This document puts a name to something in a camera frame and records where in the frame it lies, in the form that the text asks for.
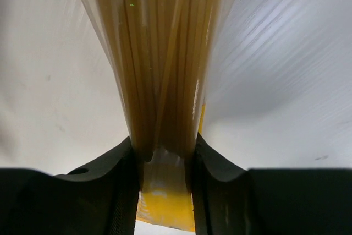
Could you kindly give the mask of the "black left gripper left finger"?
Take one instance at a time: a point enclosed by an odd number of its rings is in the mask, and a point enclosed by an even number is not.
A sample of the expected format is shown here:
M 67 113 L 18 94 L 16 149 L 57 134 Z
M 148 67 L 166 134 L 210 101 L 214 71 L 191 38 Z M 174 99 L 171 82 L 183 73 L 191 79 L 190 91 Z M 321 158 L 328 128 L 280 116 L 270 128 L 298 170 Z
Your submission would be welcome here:
M 1 169 L 1 234 L 133 234 L 139 197 L 129 139 L 67 174 Z

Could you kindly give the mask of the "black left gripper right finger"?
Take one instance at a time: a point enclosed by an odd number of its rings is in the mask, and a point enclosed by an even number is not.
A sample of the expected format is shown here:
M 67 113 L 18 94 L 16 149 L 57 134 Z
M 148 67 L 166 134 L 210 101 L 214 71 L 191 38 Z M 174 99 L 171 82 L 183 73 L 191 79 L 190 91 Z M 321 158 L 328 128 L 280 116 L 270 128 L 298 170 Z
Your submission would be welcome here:
M 351 170 L 231 163 L 199 136 L 192 169 L 196 234 L 351 234 Z

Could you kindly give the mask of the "yellow spaghetti bag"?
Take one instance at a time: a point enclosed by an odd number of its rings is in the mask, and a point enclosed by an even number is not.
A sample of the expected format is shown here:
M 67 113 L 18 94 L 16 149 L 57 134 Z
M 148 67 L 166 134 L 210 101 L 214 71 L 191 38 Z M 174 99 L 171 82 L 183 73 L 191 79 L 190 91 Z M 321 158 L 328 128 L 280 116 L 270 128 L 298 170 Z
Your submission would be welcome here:
M 223 0 L 82 0 L 113 69 L 140 179 L 137 219 L 194 231 L 191 160 Z

